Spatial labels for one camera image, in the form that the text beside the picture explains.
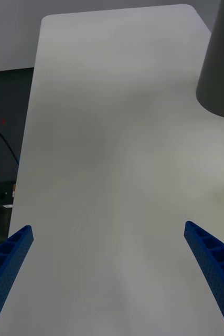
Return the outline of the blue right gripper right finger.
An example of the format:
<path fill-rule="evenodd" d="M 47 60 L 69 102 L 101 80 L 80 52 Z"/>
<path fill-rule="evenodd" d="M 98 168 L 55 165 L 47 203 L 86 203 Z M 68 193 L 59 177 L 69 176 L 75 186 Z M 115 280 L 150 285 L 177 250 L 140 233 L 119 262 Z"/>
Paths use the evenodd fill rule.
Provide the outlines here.
<path fill-rule="evenodd" d="M 224 243 L 191 221 L 185 224 L 184 238 L 224 318 Z"/>

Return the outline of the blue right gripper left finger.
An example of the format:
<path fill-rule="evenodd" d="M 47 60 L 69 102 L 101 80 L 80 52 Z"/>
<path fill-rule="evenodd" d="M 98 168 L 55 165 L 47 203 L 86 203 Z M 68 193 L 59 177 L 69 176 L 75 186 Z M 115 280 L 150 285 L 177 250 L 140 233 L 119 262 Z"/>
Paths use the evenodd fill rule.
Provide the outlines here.
<path fill-rule="evenodd" d="M 0 313 L 33 241 L 27 225 L 0 244 Z"/>

